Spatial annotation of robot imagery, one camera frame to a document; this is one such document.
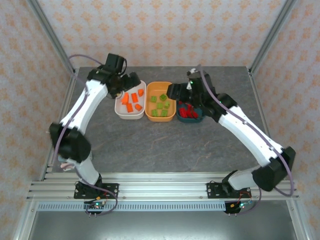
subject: metal floor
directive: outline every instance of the metal floor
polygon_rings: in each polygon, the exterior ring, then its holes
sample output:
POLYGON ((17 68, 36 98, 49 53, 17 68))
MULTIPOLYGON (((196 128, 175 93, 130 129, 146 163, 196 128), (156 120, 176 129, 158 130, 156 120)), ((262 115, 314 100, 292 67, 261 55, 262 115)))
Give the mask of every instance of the metal floor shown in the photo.
POLYGON ((30 240, 296 240, 286 201, 263 201, 250 214, 222 211, 38 212, 30 240))
MULTIPOLYGON (((86 79, 92 68, 82 67, 86 79)), ((147 84, 154 81, 187 82, 191 67, 128 67, 147 84)), ((234 98, 244 113, 263 128, 254 91, 245 67, 204 67, 217 93, 234 98)), ((70 108, 82 92, 76 83, 70 108)), ((105 98, 93 114, 85 136, 91 143, 93 164, 101 173, 230 172, 257 164, 248 149, 228 130, 206 117, 187 124, 175 116, 170 122, 120 119, 115 101, 105 98)), ((55 162, 53 172, 61 172, 55 162)))

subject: white bowl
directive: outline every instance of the white bowl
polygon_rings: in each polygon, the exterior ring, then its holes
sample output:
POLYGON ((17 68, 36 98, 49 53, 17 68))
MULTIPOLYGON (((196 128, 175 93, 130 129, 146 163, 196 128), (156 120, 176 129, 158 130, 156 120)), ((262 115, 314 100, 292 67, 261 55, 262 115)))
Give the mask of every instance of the white bowl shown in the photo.
POLYGON ((146 83, 144 81, 141 81, 141 83, 138 86, 135 86, 130 90, 126 91, 126 93, 129 94, 129 103, 132 104, 133 112, 127 112, 127 106, 122 105, 122 99, 125 96, 124 92, 122 93, 121 97, 115 100, 114 111, 121 119, 135 120, 135 119, 140 119, 144 116, 145 108, 146 108, 146 87, 147 87, 146 83), (139 89, 143 89, 144 91, 143 96, 138 95, 139 89), (133 93, 136 93, 138 96, 138 102, 136 103, 132 102, 131 94, 133 93), (142 107, 142 109, 138 111, 135 108, 135 104, 139 104, 142 107))

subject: orange block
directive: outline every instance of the orange block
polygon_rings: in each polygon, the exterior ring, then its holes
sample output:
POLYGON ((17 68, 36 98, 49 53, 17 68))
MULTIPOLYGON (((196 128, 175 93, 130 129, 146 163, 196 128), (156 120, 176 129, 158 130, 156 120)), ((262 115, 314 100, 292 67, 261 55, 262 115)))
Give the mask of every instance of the orange block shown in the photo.
POLYGON ((145 91, 143 89, 138 90, 139 97, 142 97, 144 95, 145 91))
POLYGON ((138 96, 136 93, 131 93, 131 98, 133 103, 137 103, 138 101, 138 96))
POLYGON ((128 113, 131 113, 131 112, 134 111, 131 103, 128 103, 128 104, 126 105, 126 110, 127 110, 128 113))
POLYGON ((137 109, 138 111, 140 111, 142 109, 142 106, 140 106, 139 104, 134 105, 134 108, 137 109))
POLYGON ((122 105, 127 105, 129 103, 129 93, 126 92, 121 101, 122 101, 122 105))

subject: wallpaper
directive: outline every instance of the wallpaper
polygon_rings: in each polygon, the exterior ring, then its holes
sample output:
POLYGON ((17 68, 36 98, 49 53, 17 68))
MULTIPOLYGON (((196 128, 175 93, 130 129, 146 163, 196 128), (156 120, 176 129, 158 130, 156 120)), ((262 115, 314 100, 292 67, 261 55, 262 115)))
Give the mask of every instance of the wallpaper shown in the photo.
POLYGON ((254 80, 271 135, 296 150, 293 177, 320 236, 320 4, 299 0, 254 80))
POLYGON ((105 62, 112 52, 130 66, 250 66, 285 0, 39 2, 68 55, 105 62))
POLYGON ((25 0, 0 4, 0 239, 39 179, 69 76, 25 0))

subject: green block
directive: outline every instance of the green block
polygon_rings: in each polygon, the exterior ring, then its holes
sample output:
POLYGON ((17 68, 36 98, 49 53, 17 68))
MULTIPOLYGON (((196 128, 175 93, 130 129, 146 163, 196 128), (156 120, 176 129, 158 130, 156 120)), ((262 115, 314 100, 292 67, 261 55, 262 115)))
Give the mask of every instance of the green block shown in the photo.
POLYGON ((161 102, 158 102, 157 104, 156 104, 156 109, 162 109, 164 107, 164 105, 163 105, 163 103, 161 103, 161 102))
POLYGON ((168 109, 169 107, 170 107, 170 102, 166 101, 165 104, 164 104, 164 108, 168 109))
POLYGON ((161 101, 165 101, 167 99, 167 96, 165 94, 162 94, 159 98, 161 101))
POLYGON ((152 103, 156 103, 156 102, 157 102, 157 97, 156 97, 156 96, 151 96, 150 101, 151 101, 152 103))
POLYGON ((167 117, 167 116, 168 116, 168 110, 162 110, 161 117, 167 117))
POLYGON ((152 117, 158 117, 158 110, 157 109, 153 109, 151 111, 151 115, 152 115, 152 117))

